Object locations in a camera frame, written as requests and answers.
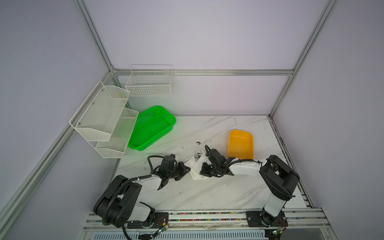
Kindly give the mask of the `white paper napkin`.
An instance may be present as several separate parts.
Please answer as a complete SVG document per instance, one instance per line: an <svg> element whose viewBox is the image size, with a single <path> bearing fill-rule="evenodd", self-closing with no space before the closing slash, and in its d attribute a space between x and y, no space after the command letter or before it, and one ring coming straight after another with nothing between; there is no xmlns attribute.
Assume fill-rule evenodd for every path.
<svg viewBox="0 0 384 240"><path fill-rule="evenodd" d="M192 177L194 181L208 179L208 177L205 177L200 174L203 163L207 163L207 164L209 163L209 160L206 156L206 151L200 150L197 153L202 154L198 161L196 161L193 156L190 160L186 161L184 164L186 167L191 169L189 172L189 175Z"/></svg>

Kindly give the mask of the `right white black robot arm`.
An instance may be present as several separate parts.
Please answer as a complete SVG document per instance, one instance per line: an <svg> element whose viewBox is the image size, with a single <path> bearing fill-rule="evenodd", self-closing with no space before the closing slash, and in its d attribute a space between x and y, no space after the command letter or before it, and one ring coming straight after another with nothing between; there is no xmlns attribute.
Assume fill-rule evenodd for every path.
<svg viewBox="0 0 384 240"><path fill-rule="evenodd" d="M264 161L253 159L225 158L216 149L205 146L209 163L203 163L200 175L221 178L223 176L261 176L270 190L270 195L260 211L247 211L249 227L272 228L265 237L279 240L287 229L288 222L283 208L294 197L300 176L278 156L271 155Z"/></svg>

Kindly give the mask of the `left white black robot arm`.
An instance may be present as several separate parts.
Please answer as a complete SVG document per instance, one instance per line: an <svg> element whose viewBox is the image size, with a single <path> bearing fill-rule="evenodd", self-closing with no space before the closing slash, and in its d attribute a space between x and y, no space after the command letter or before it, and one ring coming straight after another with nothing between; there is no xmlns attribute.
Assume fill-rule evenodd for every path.
<svg viewBox="0 0 384 240"><path fill-rule="evenodd" d="M126 239L129 223L138 222L150 228L156 222L155 208L140 202L141 193L157 191L165 187L170 179L181 180L191 171L184 162L178 162L175 155L151 155L147 158L150 166L148 175L126 178L116 176L94 205L93 212L101 217L104 226L121 228Z"/></svg>

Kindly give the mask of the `silver spoon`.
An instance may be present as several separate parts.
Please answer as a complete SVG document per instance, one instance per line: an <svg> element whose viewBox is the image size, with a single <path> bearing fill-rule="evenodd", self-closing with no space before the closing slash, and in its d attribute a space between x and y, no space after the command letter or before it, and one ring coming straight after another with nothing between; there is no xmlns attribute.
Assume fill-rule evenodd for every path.
<svg viewBox="0 0 384 240"><path fill-rule="evenodd" d="M195 160L198 161L201 155L202 155L201 153L195 153L194 155Z"/></svg>

